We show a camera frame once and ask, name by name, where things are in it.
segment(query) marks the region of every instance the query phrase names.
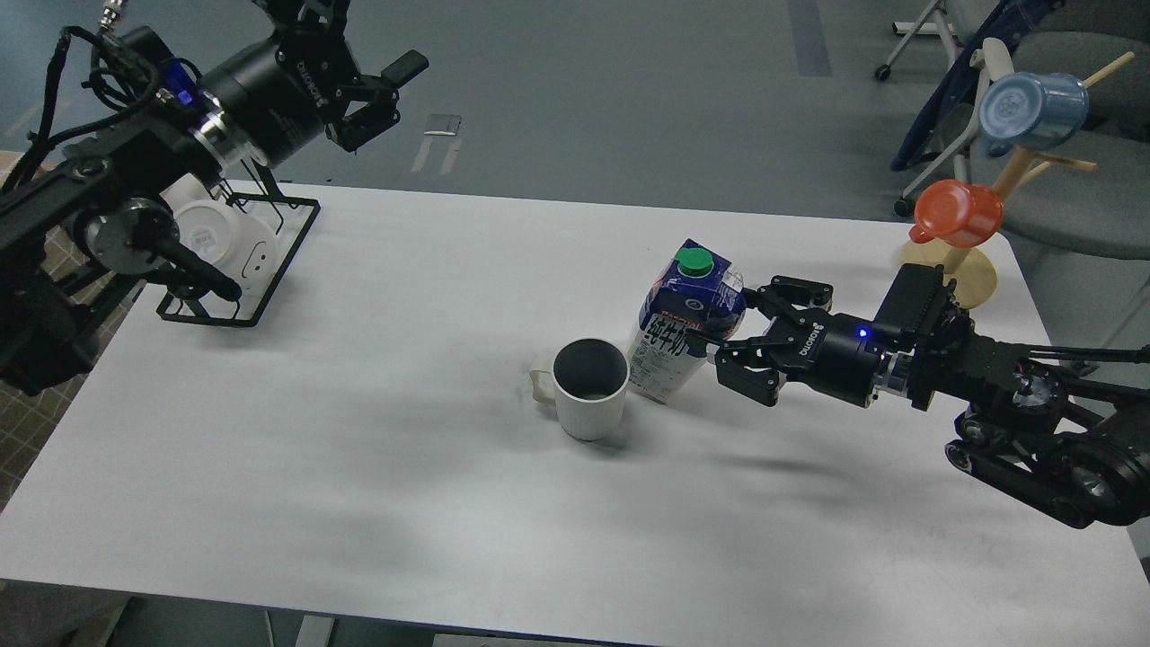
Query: blue cup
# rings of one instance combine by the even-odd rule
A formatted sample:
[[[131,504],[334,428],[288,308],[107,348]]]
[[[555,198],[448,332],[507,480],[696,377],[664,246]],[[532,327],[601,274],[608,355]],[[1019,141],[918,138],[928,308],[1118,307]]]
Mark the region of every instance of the blue cup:
[[[999,156],[1010,145],[1045,151],[1074,136],[1090,111],[1090,94],[1068,74],[1014,72],[990,86],[979,107],[983,151]]]

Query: wooden base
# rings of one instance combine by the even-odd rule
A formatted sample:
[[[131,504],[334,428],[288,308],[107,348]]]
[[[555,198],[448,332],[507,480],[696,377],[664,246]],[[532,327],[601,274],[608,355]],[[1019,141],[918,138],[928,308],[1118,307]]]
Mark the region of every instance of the wooden base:
[[[938,239],[921,245],[907,241],[903,245],[898,260],[900,263],[913,262],[933,267],[942,264],[946,252],[951,248],[950,245]],[[990,262],[987,254],[977,248],[971,249],[969,255],[956,268],[953,274],[943,275],[944,280],[951,278],[958,280],[954,295],[958,298],[958,302],[966,308],[974,308],[987,302],[995,293],[995,287],[998,286],[998,272],[995,271],[994,263]]]

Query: caster wheel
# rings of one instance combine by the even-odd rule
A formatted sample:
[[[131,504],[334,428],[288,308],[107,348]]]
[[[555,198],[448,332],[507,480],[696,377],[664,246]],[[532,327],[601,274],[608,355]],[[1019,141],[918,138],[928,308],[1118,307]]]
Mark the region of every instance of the caster wheel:
[[[911,198],[898,198],[895,200],[895,215],[898,217],[911,217],[914,215],[914,200]]]

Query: upside-down cup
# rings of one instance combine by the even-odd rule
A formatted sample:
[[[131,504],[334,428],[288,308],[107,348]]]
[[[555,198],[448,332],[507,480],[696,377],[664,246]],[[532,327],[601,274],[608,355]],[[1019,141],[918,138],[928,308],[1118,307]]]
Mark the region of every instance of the upside-down cup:
[[[935,238],[953,247],[969,248],[987,241],[1003,223],[1003,202],[981,184],[941,179],[914,205],[911,239],[922,244]]]

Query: white table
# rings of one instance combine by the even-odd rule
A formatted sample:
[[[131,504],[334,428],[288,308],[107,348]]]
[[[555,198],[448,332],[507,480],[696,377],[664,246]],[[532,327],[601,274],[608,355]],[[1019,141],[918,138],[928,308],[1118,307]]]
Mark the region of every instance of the white table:
[[[260,325],[148,288],[0,516],[0,577],[659,645],[1145,645],[1125,531],[943,457],[964,405],[774,409],[704,369],[568,439],[528,368],[622,341],[688,236],[869,317],[905,224],[294,186],[324,205]],[[1045,344],[1007,244],[975,311]],[[749,315],[742,337],[762,319]]]

